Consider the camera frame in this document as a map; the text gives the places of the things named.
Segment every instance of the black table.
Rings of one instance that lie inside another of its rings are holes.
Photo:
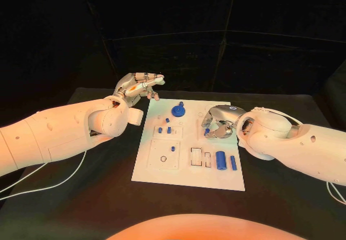
[[[113,89],[79,88],[70,103],[112,94]],[[309,95],[185,91],[159,94],[168,99],[230,101],[249,111],[267,107],[303,123],[329,126]],[[136,107],[146,114],[149,100],[142,99]],[[257,159],[241,147],[246,192],[132,181],[145,119],[146,115],[141,126],[129,125],[120,137],[87,152],[81,169],[64,185],[6,201],[0,210],[2,239],[106,239],[149,219],[191,213],[243,218],[309,239],[346,236],[346,207],[329,196],[327,183],[278,160]],[[48,164],[12,193],[60,183],[81,159],[83,154]],[[25,174],[37,168],[30,167]]]

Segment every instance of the white pegboard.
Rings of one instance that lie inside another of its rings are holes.
[[[184,102],[187,113],[182,117],[175,117],[172,108],[179,102]],[[151,100],[133,181],[246,191],[237,135],[226,139],[207,139],[205,129],[201,127],[205,115],[217,105],[231,103],[179,99]],[[213,123],[211,131],[217,128],[217,124]],[[227,170],[217,168],[218,151],[226,152]],[[231,156],[236,157],[237,170],[233,170]]]

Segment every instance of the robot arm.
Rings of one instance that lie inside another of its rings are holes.
[[[283,112],[256,107],[220,105],[211,108],[203,123],[217,120],[220,129],[207,138],[226,138],[237,132],[239,145],[263,160],[278,159],[289,168],[312,177],[346,186],[346,133],[302,124],[293,125]]]
[[[132,108],[141,95],[159,100],[152,86],[165,76],[129,73],[105,99],[44,110],[0,128],[0,176],[35,164],[64,160],[141,125],[143,111]]]

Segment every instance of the white mounting plate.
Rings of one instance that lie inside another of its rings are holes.
[[[175,117],[172,108],[181,102],[187,113],[182,117]],[[201,127],[207,113],[217,105],[231,105],[231,103],[179,99],[151,100],[133,181],[246,191],[237,135],[233,134],[226,139],[207,139],[205,128]],[[211,131],[217,128],[213,122]],[[227,170],[218,170],[218,151],[226,152]],[[231,156],[236,157],[237,170],[233,170]]]

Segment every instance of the table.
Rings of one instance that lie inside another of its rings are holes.
[[[70,103],[102,99],[113,89],[79,88]],[[168,99],[228,101],[246,110],[267,107],[303,123],[329,126],[314,97],[159,91]],[[89,150],[76,176],[60,187],[11,198],[0,210],[4,239],[106,239],[135,224],[175,214],[214,214],[267,224],[309,239],[346,236],[346,207],[329,196],[327,183],[257,159],[240,147],[246,192],[132,181],[149,100],[141,126]],[[83,153],[48,164],[15,188],[18,193],[60,183]],[[28,174],[37,166],[28,167]]]

